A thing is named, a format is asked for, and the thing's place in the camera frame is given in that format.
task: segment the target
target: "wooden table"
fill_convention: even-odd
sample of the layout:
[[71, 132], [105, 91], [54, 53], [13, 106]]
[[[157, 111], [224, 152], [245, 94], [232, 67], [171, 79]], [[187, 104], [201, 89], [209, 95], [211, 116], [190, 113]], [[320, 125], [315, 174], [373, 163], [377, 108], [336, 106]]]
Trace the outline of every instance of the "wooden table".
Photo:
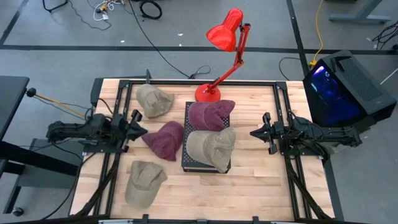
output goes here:
[[[105, 79], [102, 85], [100, 98], [111, 108], [118, 83], [118, 79]], [[297, 116], [311, 119], [302, 82], [286, 84], [292, 111]], [[183, 125], [185, 102], [195, 101], [197, 86], [156, 86], [175, 94], [172, 108], [158, 118], [143, 118], [139, 124], [148, 132], [158, 131], [168, 121], [177, 121]], [[129, 114], [133, 109], [143, 112], [136, 99], [138, 88], [139, 85], [133, 85]], [[169, 162], [156, 157], [141, 138], [130, 141], [129, 152], [122, 154], [120, 160], [111, 218], [141, 218], [143, 214], [149, 214], [149, 218], [155, 219], [252, 220], [253, 216], [258, 216], [260, 220], [294, 219], [284, 157], [279, 153], [269, 155], [268, 143], [264, 144], [249, 135], [250, 131], [262, 126], [262, 115], [266, 111], [271, 113], [271, 122], [277, 119], [272, 88], [229, 85], [221, 85], [219, 88], [221, 99], [236, 102], [230, 116], [231, 126], [236, 131], [236, 142], [228, 174], [184, 172], [181, 168], [181, 149], [177, 153], [177, 161]], [[284, 100], [281, 94], [279, 97], [286, 118]], [[110, 115], [101, 101], [98, 102], [96, 112]], [[79, 211], [97, 188], [103, 157], [103, 154], [93, 156], [81, 169], [71, 214]], [[168, 177], [154, 203], [143, 210], [130, 207], [124, 199], [130, 167], [136, 160], [153, 161], [161, 165]], [[308, 191], [323, 211], [334, 217], [322, 161], [315, 156], [302, 156], [302, 164]], [[297, 188], [296, 192], [300, 216], [304, 217], [302, 197]], [[108, 194], [105, 191], [103, 195], [101, 211], [104, 211]]]

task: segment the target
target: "lamp arm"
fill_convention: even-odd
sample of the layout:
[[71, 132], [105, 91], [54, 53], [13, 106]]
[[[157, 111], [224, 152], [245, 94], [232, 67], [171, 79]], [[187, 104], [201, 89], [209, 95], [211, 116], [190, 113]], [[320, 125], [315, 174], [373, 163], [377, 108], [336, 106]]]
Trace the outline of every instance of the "lamp arm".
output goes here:
[[205, 90], [211, 92], [218, 84], [228, 78], [233, 72], [235, 72], [240, 66], [244, 64], [243, 62], [243, 52], [246, 45], [246, 40], [248, 39], [250, 24], [242, 24], [240, 26], [241, 36], [239, 38], [238, 48], [236, 49], [235, 62], [231, 69], [229, 69], [221, 78], [217, 78], [213, 83], [209, 84], [208, 88]]

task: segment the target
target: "maroon baseball cap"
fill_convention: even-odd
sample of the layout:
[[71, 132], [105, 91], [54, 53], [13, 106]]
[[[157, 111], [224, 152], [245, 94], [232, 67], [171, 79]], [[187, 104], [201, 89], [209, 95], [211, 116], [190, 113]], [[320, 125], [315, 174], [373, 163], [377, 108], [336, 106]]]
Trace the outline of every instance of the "maroon baseball cap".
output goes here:
[[222, 118], [227, 118], [234, 107], [232, 100], [195, 102], [189, 107], [188, 120], [199, 130], [222, 131], [225, 128]]
[[176, 161], [175, 154], [182, 145], [184, 128], [175, 121], [169, 121], [156, 133], [143, 135], [141, 138], [157, 157]]

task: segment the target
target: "red desk lamp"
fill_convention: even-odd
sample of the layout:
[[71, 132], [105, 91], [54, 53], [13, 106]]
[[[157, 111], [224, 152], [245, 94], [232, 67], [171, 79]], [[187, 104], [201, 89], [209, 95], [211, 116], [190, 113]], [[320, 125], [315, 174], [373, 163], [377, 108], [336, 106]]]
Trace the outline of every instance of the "red desk lamp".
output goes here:
[[243, 65], [243, 52], [246, 40], [250, 30], [250, 24], [242, 24], [243, 12], [240, 9], [231, 9], [226, 15], [224, 22], [221, 25], [211, 28], [206, 36], [207, 39], [217, 48], [227, 52], [233, 52], [236, 46], [235, 31], [239, 27], [241, 36], [239, 38], [238, 48], [236, 49], [236, 57], [234, 65], [221, 78], [217, 78], [213, 83], [203, 84], [198, 87], [195, 92], [197, 101], [216, 102], [221, 98], [220, 90], [217, 85], [224, 81], [228, 76], [235, 72]]

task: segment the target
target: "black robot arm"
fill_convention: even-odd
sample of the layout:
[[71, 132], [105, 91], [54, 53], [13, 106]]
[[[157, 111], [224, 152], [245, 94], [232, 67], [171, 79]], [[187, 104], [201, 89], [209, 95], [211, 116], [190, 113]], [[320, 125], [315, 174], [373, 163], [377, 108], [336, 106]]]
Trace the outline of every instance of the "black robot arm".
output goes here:
[[84, 124], [71, 124], [56, 121], [50, 124], [46, 137], [49, 142], [66, 138], [80, 138], [85, 152], [122, 152], [126, 139], [135, 141], [147, 133], [137, 122], [142, 119], [138, 110], [132, 112], [130, 123], [121, 114], [113, 118], [103, 114], [94, 114]]
[[362, 143], [359, 134], [354, 127], [324, 128], [319, 127], [311, 121], [295, 116], [290, 117], [290, 125], [284, 126], [283, 122], [276, 121], [270, 124], [271, 115], [266, 112], [262, 117], [264, 125], [257, 130], [251, 131], [250, 135], [269, 142], [269, 154], [277, 152], [274, 139], [289, 140], [291, 144], [299, 142], [338, 142], [343, 145], [356, 147]]

